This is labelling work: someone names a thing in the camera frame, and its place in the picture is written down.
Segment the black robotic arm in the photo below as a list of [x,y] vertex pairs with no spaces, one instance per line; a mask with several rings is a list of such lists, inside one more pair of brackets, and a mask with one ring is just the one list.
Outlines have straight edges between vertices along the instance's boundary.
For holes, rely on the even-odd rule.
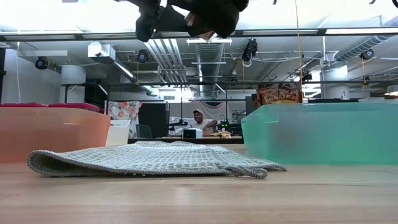
[[[234,32],[239,13],[249,0],[168,0],[160,6],[160,0],[128,0],[139,7],[136,21],[137,38],[147,42],[155,30],[188,32],[191,36],[217,33],[227,38]],[[187,18],[174,10],[177,6],[190,11]]]

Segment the pillar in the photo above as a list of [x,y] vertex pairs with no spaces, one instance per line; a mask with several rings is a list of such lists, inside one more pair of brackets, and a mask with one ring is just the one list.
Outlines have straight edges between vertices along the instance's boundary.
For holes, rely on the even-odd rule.
[[[86,82],[86,70],[76,65],[65,65],[61,71],[61,84],[78,84]],[[65,100],[65,87],[60,89],[60,103]],[[78,86],[68,95],[68,103],[84,103],[85,102],[85,87]]]
[[[323,68],[322,80],[324,81],[344,81],[348,80],[347,65],[335,68]],[[348,84],[324,84],[321,85],[324,99],[349,100]]]

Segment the green translucent bin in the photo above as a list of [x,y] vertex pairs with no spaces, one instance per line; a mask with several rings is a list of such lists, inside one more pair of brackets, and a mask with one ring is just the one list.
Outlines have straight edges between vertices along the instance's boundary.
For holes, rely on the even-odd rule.
[[283,164],[398,164],[397,103],[264,105],[242,119],[250,156]]

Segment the floral curtain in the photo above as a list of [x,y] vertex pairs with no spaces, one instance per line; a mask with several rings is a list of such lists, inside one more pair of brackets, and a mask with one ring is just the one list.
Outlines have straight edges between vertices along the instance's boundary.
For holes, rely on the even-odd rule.
[[129,138],[137,138],[136,125],[139,124],[138,112],[140,108],[138,101],[109,102],[108,114],[115,120],[130,120]]

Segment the orange translucent bin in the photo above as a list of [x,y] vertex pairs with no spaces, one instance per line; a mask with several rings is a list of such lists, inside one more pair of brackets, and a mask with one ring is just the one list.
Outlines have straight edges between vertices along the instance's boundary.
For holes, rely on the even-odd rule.
[[74,108],[0,108],[0,162],[24,162],[33,150],[105,146],[110,117]]

